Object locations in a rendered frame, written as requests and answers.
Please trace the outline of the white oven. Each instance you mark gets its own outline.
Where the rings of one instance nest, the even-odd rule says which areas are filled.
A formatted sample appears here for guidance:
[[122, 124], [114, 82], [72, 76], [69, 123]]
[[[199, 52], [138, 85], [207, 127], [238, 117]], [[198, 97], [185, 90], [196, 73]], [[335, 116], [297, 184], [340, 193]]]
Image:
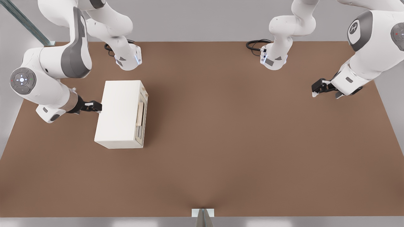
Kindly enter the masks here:
[[94, 141], [105, 148], [143, 148], [135, 141], [140, 80], [106, 81]]

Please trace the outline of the silver frame post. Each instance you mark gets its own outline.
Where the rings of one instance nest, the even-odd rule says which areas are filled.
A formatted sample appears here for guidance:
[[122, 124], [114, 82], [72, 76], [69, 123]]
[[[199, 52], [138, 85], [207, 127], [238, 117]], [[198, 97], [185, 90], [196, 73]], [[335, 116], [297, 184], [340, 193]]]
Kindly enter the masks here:
[[0, 0], [0, 4], [25, 27], [43, 46], [55, 46], [55, 41], [50, 41], [19, 9], [11, 0]]
[[196, 227], [214, 227], [211, 217], [215, 217], [214, 209], [192, 209], [191, 217], [196, 217]]

